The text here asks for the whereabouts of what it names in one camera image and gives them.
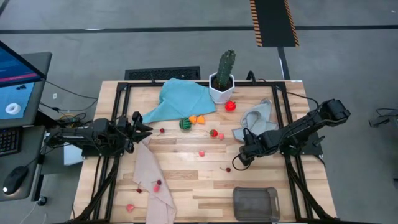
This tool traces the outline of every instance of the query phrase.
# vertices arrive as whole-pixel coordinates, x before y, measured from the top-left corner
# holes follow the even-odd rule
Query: cactus
[[[231,74],[232,67],[235,62],[235,51],[227,50],[220,58],[220,64],[218,65],[218,72],[216,75],[218,86],[220,88],[226,88],[229,80],[229,74]]]

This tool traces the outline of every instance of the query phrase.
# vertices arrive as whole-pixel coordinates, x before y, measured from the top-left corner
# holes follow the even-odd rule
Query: small green ball
[[[191,129],[192,123],[188,118],[184,118],[180,120],[180,128],[182,130],[189,130]]]

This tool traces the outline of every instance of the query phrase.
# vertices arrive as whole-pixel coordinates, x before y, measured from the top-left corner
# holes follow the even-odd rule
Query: computer mouse
[[[6,177],[2,191],[6,195],[13,194],[18,190],[18,188],[23,183],[27,172],[29,169],[25,166],[16,167],[11,173]]]

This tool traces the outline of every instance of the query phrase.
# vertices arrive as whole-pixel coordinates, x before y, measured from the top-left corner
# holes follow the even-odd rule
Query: keyboard
[[[0,129],[0,156],[20,151],[22,128]]]

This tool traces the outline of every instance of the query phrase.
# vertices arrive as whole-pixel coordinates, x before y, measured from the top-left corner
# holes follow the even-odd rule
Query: potted cactus
[[[231,74],[235,62],[235,51],[227,50],[220,58],[218,71],[209,76],[209,91],[217,104],[226,103],[234,91],[234,76]]]

